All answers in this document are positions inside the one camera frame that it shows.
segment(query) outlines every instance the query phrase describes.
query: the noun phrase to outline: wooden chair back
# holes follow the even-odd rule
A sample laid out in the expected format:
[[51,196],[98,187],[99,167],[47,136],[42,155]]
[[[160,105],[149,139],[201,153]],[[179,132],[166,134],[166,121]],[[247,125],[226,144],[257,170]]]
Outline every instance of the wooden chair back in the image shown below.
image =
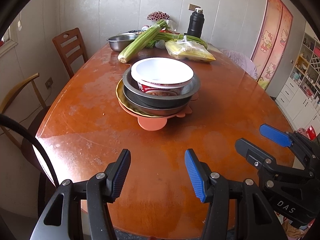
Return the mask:
[[[76,40],[66,44],[65,46],[62,46],[63,43],[66,41],[77,37]],[[87,52],[85,50],[84,42],[80,33],[79,28],[75,28],[70,31],[66,31],[64,33],[61,33],[60,35],[54,37],[52,39],[53,44],[55,45],[62,62],[64,63],[68,74],[70,78],[74,76],[74,73],[71,68],[71,63],[74,62],[78,57],[82,55],[84,62],[86,63],[88,61]],[[80,48],[76,51],[74,51],[70,56],[67,57],[66,54],[68,54],[71,50],[74,48],[80,46]]]
[[[39,77],[39,73],[36,73],[34,75],[32,75],[31,77],[21,81],[19,84],[15,85],[4,97],[4,99],[2,100],[1,104],[0,104],[0,113],[4,114],[4,112],[7,110],[7,108],[11,105],[11,103],[13,102],[13,100],[17,97],[17,95],[21,92],[21,90],[28,85],[30,82],[32,84],[32,87],[36,93],[36,96],[41,104],[41,106],[43,108],[45,108],[47,105],[45,104],[45,101],[43,100],[35,82],[34,79],[36,79],[37,77]],[[4,127],[1,126],[1,129],[3,130],[3,132],[6,134],[6,136],[10,139],[10,141],[12,141],[19,149],[21,149],[21,144],[13,137],[13,135]]]

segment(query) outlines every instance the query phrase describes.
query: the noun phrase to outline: table surface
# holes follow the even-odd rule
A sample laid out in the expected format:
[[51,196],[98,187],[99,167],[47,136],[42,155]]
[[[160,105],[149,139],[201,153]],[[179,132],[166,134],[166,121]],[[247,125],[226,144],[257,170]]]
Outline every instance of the table surface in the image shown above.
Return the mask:
[[[184,164],[193,148],[212,171],[227,179],[258,183],[257,170],[235,151],[246,138],[292,166],[294,156],[259,134],[267,123],[292,129],[267,93],[224,54],[216,61],[184,61],[201,80],[193,113],[172,118],[158,131],[145,131],[127,114],[116,97],[116,85],[127,64],[109,45],[99,50],[68,82],[43,120],[37,138],[47,151],[58,180],[87,180],[104,171],[123,148],[131,151],[131,166],[121,196],[109,211],[114,227],[157,238],[186,239],[201,235],[207,204],[196,198]],[[131,60],[169,57],[166,50],[144,49]],[[43,160],[40,163],[47,171]],[[235,202],[230,204],[229,228],[234,226]]]

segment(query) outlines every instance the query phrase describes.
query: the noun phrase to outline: chair seat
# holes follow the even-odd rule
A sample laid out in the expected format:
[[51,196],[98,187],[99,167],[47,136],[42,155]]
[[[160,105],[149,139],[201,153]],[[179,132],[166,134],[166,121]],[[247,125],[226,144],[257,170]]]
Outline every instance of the chair seat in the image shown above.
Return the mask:
[[[49,111],[49,108],[50,108],[50,106],[43,108],[34,118],[34,120],[32,121],[32,123],[30,124],[30,126],[28,128],[28,131],[31,135],[36,136],[36,133],[38,132],[38,129],[39,129],[45,115]],[[28,162],[30,162],[33,166],[35,166],[39,171],[44,173],[44,171],[43,171],[43,169],[42,169],[42,167],[36,157],[36,153],[33,150],[32,144],[25,138],[23,138],[23,140],[22,140],[21,152],[22,152],[23,156],[27,159]]]

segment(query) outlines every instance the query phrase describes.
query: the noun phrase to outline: wooden chair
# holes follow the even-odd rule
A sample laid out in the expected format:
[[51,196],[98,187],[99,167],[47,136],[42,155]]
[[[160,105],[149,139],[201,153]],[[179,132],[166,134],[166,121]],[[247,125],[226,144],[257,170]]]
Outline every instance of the wooden chair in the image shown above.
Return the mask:
[[[65,46],[62,46],[63,43],[65,43],[66,41],[74,37],[77,37],[77,39],[68,43]],[[54,37],[52,39],[52,42],[55,45],[62,59],[62,62],[64,63],[66,70],[68,71],[70,78],[72,78],[74,76],[74,73],[71,68],[71,63],[74,62],[81,55],[85,63],[88,61],[87,52],[85,50],[84,42],[83,42],[79,28],[75,28],[73,30],[61,33],[60,35]],[[77,46],[80,46],[80,48],[75,52],[73,52],[69,57],[67,57],[66,54],[69,53],[74,48],[76,48]]]
[[[4,97],[3,101],[0,104],[0,113],[4,114],[4,112],[13,102],[13,100],[17,97],[17,95],[21,92],[21,90],[31,82],[32,87],[36,93],[36,96],[43,108],[36,115],[36,117],[34,118],[34,120],[32,121],[32,123],[28,128],[28,131],[33,136],[36,135],[42,120],[44,119],[45,115],[47,114],[50,108],[50,106],[47,106],[45,104],[45,101],[43,100],[38,88],[36,87],[34,79],[36,79],[37,77],[39,77],[39,73],[36,73],[31,77],[27,78],[26,80],[23,80],[22,82],[17,84],[7,93],[7,95]],[[25,138],[23,138],[22,143],[20,144],[4,126],[0,126],[0,127],[3,130],[3,132],[6,134],[6,136],[15,144],[15,146],[17,146],[21,150],[22,155],[27,159],[27,161],[30,162],[33,166],[35,166],[40,171],[39,188],[38,188],[38,216],[40,216],[42,211],[45,208],[46,188],[50,190],[52,190],[51,188],[53,188],[53,191],[54,191],[54,186],[52,185],[52,183],[49,182],[49,179],[45,175],[36,157],[36,153],[33,150],[32,144]]]

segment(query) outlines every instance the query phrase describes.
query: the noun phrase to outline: pink door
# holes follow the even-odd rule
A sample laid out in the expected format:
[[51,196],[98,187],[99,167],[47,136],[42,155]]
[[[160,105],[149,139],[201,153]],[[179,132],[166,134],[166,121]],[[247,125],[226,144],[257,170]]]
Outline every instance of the pink door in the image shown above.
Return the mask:
[[258,84],[266,89],[280,63],[293,16],[281,0],[268,0],[259,40],[251,60],[257,66]]

